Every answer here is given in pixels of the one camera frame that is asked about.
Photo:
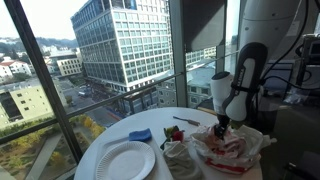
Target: table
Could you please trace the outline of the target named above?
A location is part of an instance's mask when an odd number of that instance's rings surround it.
[[[179,107],[158,108],[129,116],[108,128],[90,145],[77,167],[75,180],[90,180],[95,177],[95,167],[98,162],[92,158],[92,155],[98,152],[98,144],[105,141],[107,138],[121,138],[128,135],[129,132],[150,128],[153,136],[152,138],[154,138],[156,143],[160,146],[165,141],[163,128],[177,125],[181,130],[185,130],[185,137],[189,137],[190,134],[196,131],[196,126],[190,125],[184,121],[175,120],[172,116],[196,120],[200,122],[201,125],[207,126],[218,122],[216,116],[209,113],[196,109]],[[196,150],[191,143],[188,143],[188,147],[190,156],[201,168],[205,179],[262,179],[260,163],[256,163],[255,166],[243,175],[227,174],[205,165],[204,162],[199,159]]]

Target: red and white bag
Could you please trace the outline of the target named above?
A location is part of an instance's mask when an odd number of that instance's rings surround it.
[[[228,129],[226,134],[232,136],[231,139],[236,137],[241,141],[244,140],[244,148],[240,148],[241,152],[212,151],[205,143],[209,134],[204,127],[200,128],[200,132],[191,134],[191,138],[197,153],[208,166],[232,174],[246,172],[260,160],[260,150],[270,145],[271,142],[276,142],[275,139],[270,140],[269,136],[264,136],[261,132],[247,126],[241,126],[238,130]]]

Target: white plate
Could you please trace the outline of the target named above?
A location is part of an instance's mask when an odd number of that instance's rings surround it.
[[[97,180],[143,179],[155,163],[153,149],[142,142],[125,142],[107,151],[96,169]]]

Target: plastic bag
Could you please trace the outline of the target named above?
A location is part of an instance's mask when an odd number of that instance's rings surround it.
[[[245,140],[245,150],[236,158],[228,158],[221,154],[214,153],[204,143],[208,134],[203,131],[203,128],[198,133],[191,134],[192,143],[197,153],[202,157],[205,163],[223,172],[232,174],[242,174],[260,160],[260,150],[275,142],[270,140],[269,136],[263,136],[259,131],[241,126],[238,130],[228,130],[233,135],[236,135]]]
[[[289,104],[303,104],[308,98],[310,91],[305,91],[291,87],[290,91],[287,93],[287,96],[284,102]]]

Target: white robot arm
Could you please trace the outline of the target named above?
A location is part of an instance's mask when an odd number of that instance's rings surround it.
[[[287,33],[300,3],[300,0],[247,0],[240,30],[241,51],[233,81],[230,83],[226,72],[216,74],[211,81],[214,107],[220,121],[216,130],[220,137],[225,131],[226,119],[243,121],[248,118],[264,66]]]

